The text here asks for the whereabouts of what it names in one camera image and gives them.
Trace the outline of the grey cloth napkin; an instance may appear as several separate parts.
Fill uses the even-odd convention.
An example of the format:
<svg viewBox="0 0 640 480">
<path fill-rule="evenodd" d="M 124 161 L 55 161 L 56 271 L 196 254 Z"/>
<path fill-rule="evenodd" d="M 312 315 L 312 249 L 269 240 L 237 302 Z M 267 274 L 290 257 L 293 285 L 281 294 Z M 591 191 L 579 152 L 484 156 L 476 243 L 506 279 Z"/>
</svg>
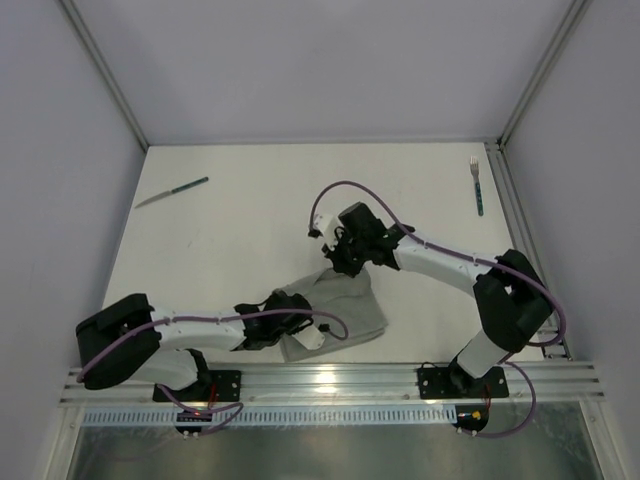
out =
<svg viewBox="0 0 640 480">
<path fill-rule="evenodd" d="M 304 335 L 302 341 L 284 337 L 280 348 L 287 363 L 316 360 L 370 342 L 382 336 L 388 326 L 372 290 L 371 277 L 365 270 L 351 278 L 328 268 L 298 279 L 282 290 L 289 295 L 302 295 L 314 311 L 331 313 L 342 321 L 337 323 L 324 317 L 314 319 L 310 329 L 315 336 L 320 335 L 317 329 L 321 324 L 330 328 L 317 349 L 307 348 L 311 340 L 308 335 Z"/>
</svg>

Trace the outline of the left corner frame post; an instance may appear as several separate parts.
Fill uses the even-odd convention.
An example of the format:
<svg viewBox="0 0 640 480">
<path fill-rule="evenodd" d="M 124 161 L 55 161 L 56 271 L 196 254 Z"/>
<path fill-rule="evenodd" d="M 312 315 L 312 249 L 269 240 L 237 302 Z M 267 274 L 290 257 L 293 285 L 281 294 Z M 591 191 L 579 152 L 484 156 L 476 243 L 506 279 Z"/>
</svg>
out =
<svg viewBox="0 0 640 480">
<path fill-rule="evenodd" d="M 59 7 L 71 31 L 87 55 L 128 130 L 142 151 L 147 152 L 150 147 L 149 140 L 77 3 L 72 0 L 55 0 L 54 3 Z"/>
</svg>

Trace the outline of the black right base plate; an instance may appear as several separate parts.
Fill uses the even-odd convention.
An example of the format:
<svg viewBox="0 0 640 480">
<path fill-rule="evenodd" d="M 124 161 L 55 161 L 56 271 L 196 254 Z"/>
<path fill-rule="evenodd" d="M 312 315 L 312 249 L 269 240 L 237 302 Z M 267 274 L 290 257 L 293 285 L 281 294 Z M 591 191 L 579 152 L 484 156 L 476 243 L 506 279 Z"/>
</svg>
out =
<svg viewBox="0 0 640 480">
<path fill-rule="evenodd" d="M 416 378 L 423 400 L 502 399 L 510 395 L 504 369 L 498 366 L 491 367 L 480 378 L 474 378 L 455 362 L 446 366 L 424 362 L 416 370 Z"/>
</svg>

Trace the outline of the corner frame post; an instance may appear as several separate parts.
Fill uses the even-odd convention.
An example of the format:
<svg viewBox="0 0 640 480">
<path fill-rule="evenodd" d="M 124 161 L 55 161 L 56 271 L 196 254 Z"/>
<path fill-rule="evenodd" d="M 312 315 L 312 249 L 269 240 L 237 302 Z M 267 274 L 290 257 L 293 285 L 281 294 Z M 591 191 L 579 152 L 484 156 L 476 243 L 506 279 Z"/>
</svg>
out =
<svg viewBox="0 0 640 480">
<path fill-rule="evenodd" d="M 142 151 L 147 152 L 150 147 L 149 140 L 77 3 L 72 0 L 55 0 L 54 3 L 59 7 L 71 31 L 87 55 L 128 130 Z"/>
<path fill-rule="evenodd" d="M 504 150 L 513 138 L 591 4 L 592 1 L 589 0 L 573 0 L 569 3 L 497 140 L 501 150 Z"/>
</svg>

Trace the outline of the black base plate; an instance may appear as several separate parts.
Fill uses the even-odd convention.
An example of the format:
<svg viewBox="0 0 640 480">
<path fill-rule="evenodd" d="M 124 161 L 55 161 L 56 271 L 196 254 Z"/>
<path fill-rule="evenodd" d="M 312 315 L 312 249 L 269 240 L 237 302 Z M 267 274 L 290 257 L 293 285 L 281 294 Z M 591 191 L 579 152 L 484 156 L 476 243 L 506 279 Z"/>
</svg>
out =
<svg viewBox="0 0 640 480">
<path fill-rule="evenodd" d="M 416 378 L 423 400 L 502 399 L 510 395 L 504 369 L 498 366 L 491 367 L 480 378 L 474 378 L 455 362 L 446 366 L 424 362 L 416 370 Z"/>
<path fill-rule="evenodd" d="M 208 370 L 199 372 L 196 381 L 180 390 L 167 388 L 170 395 L 182 402 L 235 402 L 240 399 L 240 370 Z"/>
</svg>

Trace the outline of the left controller board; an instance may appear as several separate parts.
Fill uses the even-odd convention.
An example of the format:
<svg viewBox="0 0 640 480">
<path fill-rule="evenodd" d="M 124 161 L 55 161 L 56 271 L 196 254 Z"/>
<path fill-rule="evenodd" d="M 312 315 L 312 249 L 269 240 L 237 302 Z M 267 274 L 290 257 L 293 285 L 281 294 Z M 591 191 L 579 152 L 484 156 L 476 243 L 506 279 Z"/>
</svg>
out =
<svg viewBox="0 0 640 480">
<path fill-rule="evenodd" d="M 176 414 L 174 428 L 184 439 L 197 439 L 212 426 L 212 419 L 210 413 L 182 410 Z"/>
</svg>

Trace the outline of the aluminium right side rail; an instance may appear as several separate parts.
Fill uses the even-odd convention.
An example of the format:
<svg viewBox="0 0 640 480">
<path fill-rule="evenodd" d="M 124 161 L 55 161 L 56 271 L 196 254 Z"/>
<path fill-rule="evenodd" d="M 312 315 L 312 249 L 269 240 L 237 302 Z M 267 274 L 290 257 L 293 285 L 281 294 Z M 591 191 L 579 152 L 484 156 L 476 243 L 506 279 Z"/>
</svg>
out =
<svg viewBox="0 0 640 480">
<path fill-rule="evenodd" d="M 491 168 L 498 197 L 505 214 L 507 228 L 511 236 L 514 247 L 522 251 L 536 270 L 543 285 L 552 290 L 553 284 L 548 279 L 545 269 L 541 263 L 541 258 L 534 245 L 534 238 L 527 219 L 524 205 L 517 191 L 512 173 L 507 164 L 507 157 L 504 150 L 498 143 L 485 143 L 485 151 L 488 163 Z M 554 338 L 553 334 L 559 332 L 559 317 L 554 313 L 539 330 L 540 341 L 549 341 Z M 541 348 L 542 354 L 547 360 L 566 359 L 573 360 L 565 339 L 557 343 Z"/>
</svg>

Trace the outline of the right controller board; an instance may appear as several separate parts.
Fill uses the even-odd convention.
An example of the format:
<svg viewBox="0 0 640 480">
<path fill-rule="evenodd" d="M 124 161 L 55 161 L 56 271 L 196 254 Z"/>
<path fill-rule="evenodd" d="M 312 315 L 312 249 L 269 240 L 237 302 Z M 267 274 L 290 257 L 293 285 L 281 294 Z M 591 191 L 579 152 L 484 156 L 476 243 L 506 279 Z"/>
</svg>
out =
<svg viewBox="0 0 640 480">
<path fill-rule="evenodd" d="M 484 404 L 455 406 L 454 428 L 459 433 L 478 434 L 488 424 L 490 409 Z"/>
</svg>

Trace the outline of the right corner frame post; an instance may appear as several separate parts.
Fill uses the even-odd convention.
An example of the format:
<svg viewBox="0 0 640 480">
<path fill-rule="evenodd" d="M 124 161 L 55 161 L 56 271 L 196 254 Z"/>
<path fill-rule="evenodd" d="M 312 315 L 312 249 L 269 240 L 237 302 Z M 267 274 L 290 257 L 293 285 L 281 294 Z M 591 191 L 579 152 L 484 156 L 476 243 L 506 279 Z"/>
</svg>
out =
<svg viewBox="0 0 640 480">
<path fill-rule="evenodd" d="M 513 138 L 591 4 L 592 1 L 589 0 L 573 0 L 569 3 L 497 140 L 501 150 L 504 150 Z"/>
</svg>

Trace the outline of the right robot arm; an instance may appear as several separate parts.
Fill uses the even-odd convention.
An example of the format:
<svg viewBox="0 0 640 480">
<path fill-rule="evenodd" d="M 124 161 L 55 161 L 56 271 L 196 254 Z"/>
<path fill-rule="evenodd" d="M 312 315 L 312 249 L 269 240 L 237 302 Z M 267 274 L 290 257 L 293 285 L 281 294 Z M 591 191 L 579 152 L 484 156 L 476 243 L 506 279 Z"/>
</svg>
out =
<svg viewBox="0 0 640 480">
<path fill-rule="evenodd" d="M 362 202 L 337 216 L 313 215 L 310 231 L 338 273 L 355 277 L 372 263 L 425 275 L 475 300 L 481 328 L 445 369 L 446 391 L 460 396 L 481 390 L 490 370 L 521 352 L 554 312 L 529 260 L 514 249 L 483 258 L 445 248 L 412 226 L 385 226 Z"/>
</svg>

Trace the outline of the aluminium rail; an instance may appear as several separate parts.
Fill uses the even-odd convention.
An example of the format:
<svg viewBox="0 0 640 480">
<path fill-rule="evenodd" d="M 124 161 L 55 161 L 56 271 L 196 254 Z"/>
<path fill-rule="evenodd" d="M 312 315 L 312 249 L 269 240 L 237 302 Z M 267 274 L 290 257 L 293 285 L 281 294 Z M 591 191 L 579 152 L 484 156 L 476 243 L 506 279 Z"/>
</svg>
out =
<svg viewBox="0 0 640 480">
<path fill-rule="evenodd" d="M 534 238 L 527 219 L 524 205 L 517 191 L 512 173 L 507 164 L 507 157 L 504 150 L 498 143 L 485 143 L 485 151 L 488 163 L 491 168 L 498 197 L 505 214 L 507 228 L 511 236 L 514 247 L 522 251 L 536 270 L 543 285 L 552 290 L 553 284 L 548 279 L 545 269 L 541 263 L 541 258 L 534 245 Z M 559 332 L 559 317 L 554 313 L 539 330 L 540 341 L 549 341 L 554 338 L 553 334 Z M 573 360 L 565 339 L 557 343 L 541 348 L 542 354 L 547 360 L 566 359 Z"/>
<path fill-rule="evenodd" d="M 249 405 L 329 405 L 421 403 L 418 364 L 218 364 L 221 370 L 240 372 L 239 400 Z M 60 394 L 64 406 L 150 406 L 154 387 L 131 380 L 90 391 L 69 372 Z M 540 401 L 602 401 L 604 387 L 589 362 L 520 362 L 503 368 L 498 385 L 508 389 L 501 398 L 492 387 L 495 403 L 522 402 L 532 394 Z"/>
</svg>

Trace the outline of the controller board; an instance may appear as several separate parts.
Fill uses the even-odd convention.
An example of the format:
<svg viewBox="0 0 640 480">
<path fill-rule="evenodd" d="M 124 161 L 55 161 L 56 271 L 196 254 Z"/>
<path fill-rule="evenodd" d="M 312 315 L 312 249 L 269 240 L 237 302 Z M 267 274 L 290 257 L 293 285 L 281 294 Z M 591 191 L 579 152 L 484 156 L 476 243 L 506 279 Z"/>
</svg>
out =
<svg viewBox="0 0 640 480">
<path fill-rule="evenodd" d="M 182 410 L 176 414 L 174 428 L 184 439 L 197 439 L 212 426 L 212 419 L 210 413 Z"/>
<path fill-rule="evenodd" d="M 490 409 L 484 404 L 455 406 L 454 428 L 459 433 L 478 434 L 488 424 Z"/>
</svg>

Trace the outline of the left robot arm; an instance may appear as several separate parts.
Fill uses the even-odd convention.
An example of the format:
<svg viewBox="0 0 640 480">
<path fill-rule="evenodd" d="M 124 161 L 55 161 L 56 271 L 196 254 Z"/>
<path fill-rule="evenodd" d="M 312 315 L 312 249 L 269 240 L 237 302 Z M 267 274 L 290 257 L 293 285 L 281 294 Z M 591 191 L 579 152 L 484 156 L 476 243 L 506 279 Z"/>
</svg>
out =
<svg viewBox="0 0 640 480">
<path fill-rule="evenodd" d="M 136 380 L 154 385 L 156 402 L 203 402 L 218 383 L 206 349 L 259 351 L 313 324 L 306 298 L 282 290 L 260 304 L 209 315 L 180 315 L 152 306 L 144 294 L 131 294 L 77 325 L 77 381 L 103 390 Z"/>
</svg>

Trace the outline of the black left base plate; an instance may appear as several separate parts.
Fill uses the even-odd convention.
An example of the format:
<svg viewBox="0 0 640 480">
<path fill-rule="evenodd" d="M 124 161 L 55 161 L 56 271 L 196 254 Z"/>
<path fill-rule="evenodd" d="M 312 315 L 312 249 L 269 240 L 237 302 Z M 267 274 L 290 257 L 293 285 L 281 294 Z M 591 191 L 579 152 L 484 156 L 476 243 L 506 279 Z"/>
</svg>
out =
<svg viewBox="0 0 640 480">
<path fill-rule="evenodd" d="M 167 388 L 170 395 L 182 402 L 235 402 L 240 399 L 240 370 L 208 370 L 199 372 L 196 381 L 180 390 Z"/>
</svg>

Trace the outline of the aluminium front rail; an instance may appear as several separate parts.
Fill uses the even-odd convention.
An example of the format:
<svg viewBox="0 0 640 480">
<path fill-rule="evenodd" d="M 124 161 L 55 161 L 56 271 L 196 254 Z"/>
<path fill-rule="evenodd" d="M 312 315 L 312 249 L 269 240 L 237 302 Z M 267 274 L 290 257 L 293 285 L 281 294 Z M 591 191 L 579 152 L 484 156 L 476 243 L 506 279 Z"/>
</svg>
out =
<svg viewBox="0 0 640 480">
<path fill-rule="evenodd" d="M 240 372 L 239 400 L 249 405 L 329 405 L 421 403 L 418 364 L 218 364 L 221 370 Z M 150 406 L 154 387 L 131 380 L 90 391 L 69 372 L 60 394 L 64 406 Z M 520 362 L 503 368 L 498 385 L 508 389 L 501 398 L 492 387 L 495 403 L 522 402 L 532 394 L 540 401 L 602 401 L 604 387 L 589 362 Z"/>
</svg>

